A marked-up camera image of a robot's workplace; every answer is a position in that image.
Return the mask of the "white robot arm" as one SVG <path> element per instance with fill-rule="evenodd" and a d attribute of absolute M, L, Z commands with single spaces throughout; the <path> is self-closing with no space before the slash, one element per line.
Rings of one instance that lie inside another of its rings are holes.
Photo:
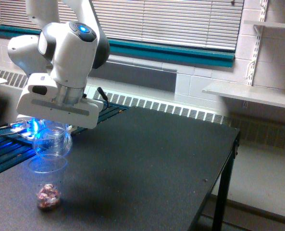
<path fill-rule="evenodd" d="M 103 103 L 84 98 L 87 77 L 110 55 L 110 45 L 89 0 L 67 0 L 76 20 L 61 23 L 56 0 L 28 0 L 28 18 L 41 32 L 10 39 L 8 56 L 27 75 L 19 114 L 77 127 L 97 125 Z"/>

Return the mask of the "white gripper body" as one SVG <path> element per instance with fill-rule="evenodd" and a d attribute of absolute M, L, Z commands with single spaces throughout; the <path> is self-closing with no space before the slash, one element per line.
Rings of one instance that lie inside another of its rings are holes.
<path fill-rule="evenodd" d="M 84 88 L 70 88 L 48 74 L 33 73 L 17 105 L 20 115 L 82 128 L 95 128 L 103 102 L 83 97 Z"/>

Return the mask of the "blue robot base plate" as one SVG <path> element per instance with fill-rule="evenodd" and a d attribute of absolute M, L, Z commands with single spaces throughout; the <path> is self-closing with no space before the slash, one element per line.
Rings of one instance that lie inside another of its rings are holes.
<path fill-rule="evenodd" d="M 72 128 L 72 125 L 32 118 L 1 128 L 0 135 L 26 143 L 33 143 L 34 138 L 44 141 L 63 141 L 67 136 L 65 133 L 70 134 Z"/>

